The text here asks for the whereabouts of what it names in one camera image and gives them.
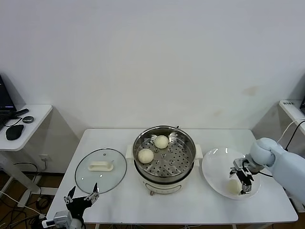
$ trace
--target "stainless steel steamer basket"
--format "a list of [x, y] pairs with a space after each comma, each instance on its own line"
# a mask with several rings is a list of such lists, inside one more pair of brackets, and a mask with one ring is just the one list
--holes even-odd
[[[159, 135], [169, 139], [169, 145], [165, 149], [154, 146], [153, 142]], [[141, 149], [150, 149], [154, 152], [151, 163], [143, 164], [138, 160]], [[166, 185], [178, 182], [190, 173], [196, 150], [193, 140], [186, 132], [175, 127], [160, 125], [145, 130], [135, 139], [132, 154], [135, 166], [144, 178]]]

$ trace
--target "white table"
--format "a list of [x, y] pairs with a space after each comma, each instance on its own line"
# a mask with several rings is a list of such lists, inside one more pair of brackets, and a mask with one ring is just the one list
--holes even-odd
[[[229, 147], [248, 153], [255, 140], [250, 130], [185, 130], [203, 153], [217, 147]], [[88, 129], [69, 164], [61, 185], [47, 214], [53, 219], [66, 210], [63, 197], [76, 184], [74, 173], [78, 163], [99, 148], [114, 148], [123, 154], [141, 130]], [[131, 160], [127, 161], [123, 181], [113, 190], [101, 194], [91, 208], [85, 210], [86, 223], [107, 224], [260, 224], [298, 220], [283, 188], [273, 178], [261, 176], [261, 188], [246, 200], [221, 196], [205, 181], [200, 167], [194, 167], [186, 186], [169, 195], [149, 195], [140, 183]], [[76, 188], [74, 197], [86, 196]]]
[[[35, 133], [35, 131], [38, 129], [38, 127], [41, 125], [41, 123], [44, 121], [44, 119], [51, 112], [52, 106], [48, 104], [26, 104], [26, 105], [17, 105], [16, 108], [17, 110], [28, 108], [29, 112], [20, 115], [19, 117], [25, 117], [31, 115], [35, 118], [35, 120], [30, 124], [25, 124], [22, 121], [20, 121], [18, 124], [24, 124], [24, 129], [22, 131], [21, 136], [13, 141], [9, 141], [6, 139], [5, 132], [8, 129], [8, 127], [3, 127], [0, 130], [0, 166], [4, 169], [4, 171], [7, 174], [11, 176], [1, 191], [5, 192], [5, 190], [10, 185], [10, 183], [14, 178], [18, 180], [20, 183], [22, 183], [26, 188], [28, 188], [28, 190], [22, 196], [20, 203], [18, 204], [18, 207], [22, 207], [26, 204], [31, 193], [39, 194], [41, 192], [41, 194], [55, 195], [57, 189], [46, 188], [46, 187], [39, 188], [36, 184], [40, 180], [41, 176], [37, 176], [34, 181], [31, 181], [15, 165], [13, 165], [13, 163], [7, 157], [5, 157], [5, 155], [2, 154], [1, 152], [21, 150], [29, 141], [29, 139], [32, 137], [32, 135]], [[17, 120], [11, 120], [8, 123], [6, 123], [6, 125], [12, 125], [16, 121]]]

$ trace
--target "steamed bun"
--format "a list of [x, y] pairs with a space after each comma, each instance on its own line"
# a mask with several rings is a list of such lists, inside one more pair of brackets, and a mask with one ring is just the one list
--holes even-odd
[[163, 135], [157, 136], [154, 140], [154, 146], [159, 149], [166, 148], [168, 146], [168, 138]]
[[138, 159], [143, 164], [152, 162], [153, 151], [151, 151], [150, 149], [141, 149], [138, 153]]
[[235, 179], [229, 180], [227, 190], [233, 195], [238, 195], [242, 191], [242, 184]]

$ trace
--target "glass lid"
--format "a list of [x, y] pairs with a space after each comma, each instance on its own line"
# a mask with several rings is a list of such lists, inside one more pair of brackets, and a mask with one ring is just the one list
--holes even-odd
[[98, 149], [84, 157], [75, 171], [75, 182], [83, 192], [91, 193], [95, 183], [99, 193], [115, 188], [127, 170], [125, 157], [115, 149]]

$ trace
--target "pot handle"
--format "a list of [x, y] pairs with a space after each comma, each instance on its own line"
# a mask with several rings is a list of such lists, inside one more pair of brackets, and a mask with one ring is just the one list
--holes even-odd
[[194, 166], [200, 166], [199, 160], [203, 159], [201, 146], [199, 144], [196, 144], [195, 150], [196, 150], [196, 154], [195, 154], [195, 159], [194, 159]]
[[134, 159], [133, 154], [132, 154], [132, 145], [127, 146], [125, 158], [126, 159], [132, 159], [132, 160]]

